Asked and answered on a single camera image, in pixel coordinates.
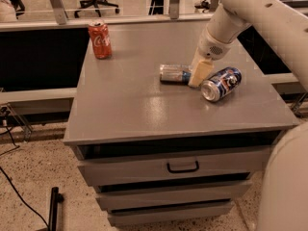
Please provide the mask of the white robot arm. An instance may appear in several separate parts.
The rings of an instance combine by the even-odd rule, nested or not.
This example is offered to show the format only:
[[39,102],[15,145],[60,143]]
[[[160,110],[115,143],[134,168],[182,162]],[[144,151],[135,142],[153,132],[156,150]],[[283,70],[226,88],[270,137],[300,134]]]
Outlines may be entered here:
[[[219,0],[192,60],[197,87],[236,38],[253,26],[308,90],[308,17],[279,0]],[[273,148],[264,173],[256,231],[308,231],[308,122],[289,130]]]

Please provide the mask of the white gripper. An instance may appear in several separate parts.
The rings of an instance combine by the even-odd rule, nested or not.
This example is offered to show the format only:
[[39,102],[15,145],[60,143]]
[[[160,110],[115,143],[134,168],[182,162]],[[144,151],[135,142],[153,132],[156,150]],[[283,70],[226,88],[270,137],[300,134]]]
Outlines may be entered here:
[[229,52],[232,44],[233,42],[225,43],[215,39],[205,28],[192,58],[189,86],[198,88],[213,70],[213,61],[222,59]]

